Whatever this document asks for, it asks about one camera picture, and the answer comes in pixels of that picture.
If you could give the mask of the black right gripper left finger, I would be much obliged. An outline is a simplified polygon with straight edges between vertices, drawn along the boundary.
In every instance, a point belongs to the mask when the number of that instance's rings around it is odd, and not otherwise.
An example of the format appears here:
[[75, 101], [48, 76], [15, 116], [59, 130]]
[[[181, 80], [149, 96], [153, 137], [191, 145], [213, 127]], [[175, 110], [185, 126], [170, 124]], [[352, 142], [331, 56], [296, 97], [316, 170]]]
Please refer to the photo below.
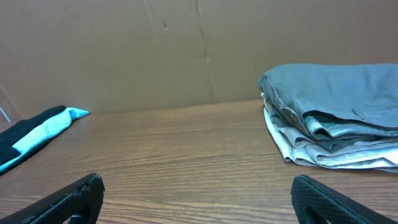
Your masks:
[[2, 218], [1, 224], [95, 224], [103, 204], [104, 191], [101, 176], [92, 173]]

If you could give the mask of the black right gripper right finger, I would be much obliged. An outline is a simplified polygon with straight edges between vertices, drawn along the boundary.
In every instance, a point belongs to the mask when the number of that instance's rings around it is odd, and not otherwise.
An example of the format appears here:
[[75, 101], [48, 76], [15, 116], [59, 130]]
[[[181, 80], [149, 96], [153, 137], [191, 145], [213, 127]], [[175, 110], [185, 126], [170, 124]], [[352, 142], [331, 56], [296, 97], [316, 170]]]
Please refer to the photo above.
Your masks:
[[290, 194], [300, 224], [397, 224], [307, 175], [294, 178]]

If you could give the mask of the grey shorts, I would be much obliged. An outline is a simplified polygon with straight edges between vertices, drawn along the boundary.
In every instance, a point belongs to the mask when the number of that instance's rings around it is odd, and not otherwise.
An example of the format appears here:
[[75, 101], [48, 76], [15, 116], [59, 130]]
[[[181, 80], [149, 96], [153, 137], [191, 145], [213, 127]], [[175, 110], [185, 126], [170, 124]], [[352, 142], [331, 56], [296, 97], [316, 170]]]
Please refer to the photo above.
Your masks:
[[280, 130], [330, 152], [397, 139], [397, 65], [279, 65], [258, 80]]

